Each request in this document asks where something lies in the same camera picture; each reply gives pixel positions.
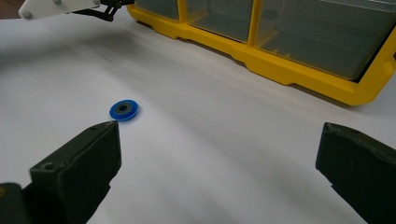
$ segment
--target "white tabletop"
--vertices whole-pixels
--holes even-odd
[[[0,181],[29,168],[133,99],[123,164],[89,223],[362,223],[315,169],[323,123],[396,148],[396,78],[346,106],[282,86],[125,9],[0,21]]]

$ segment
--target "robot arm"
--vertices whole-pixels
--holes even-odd
[[[104,21],[113,21],[117,10],[131,5],[134,0],[26,0],[20,8],[21,18],[32,21],[45,17],[76,13],[94,16]],[[107,6],[104,12],[92,8]]]
[[[91,126],[33,166],[26,188],[0,183],[0,223],[85,224],[120,168],[119,124]]]

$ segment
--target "blue washer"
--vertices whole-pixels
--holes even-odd
[[[123,100],[119,101],[110,108],[110,117],[124,121],[133,118],[139,109],[137,102],[133,100]]]

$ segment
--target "yellow storage bin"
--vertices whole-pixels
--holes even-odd
[[[348,105],[373,101],[396,70],[392,0],[136,0],[128,11],[160,34]]]

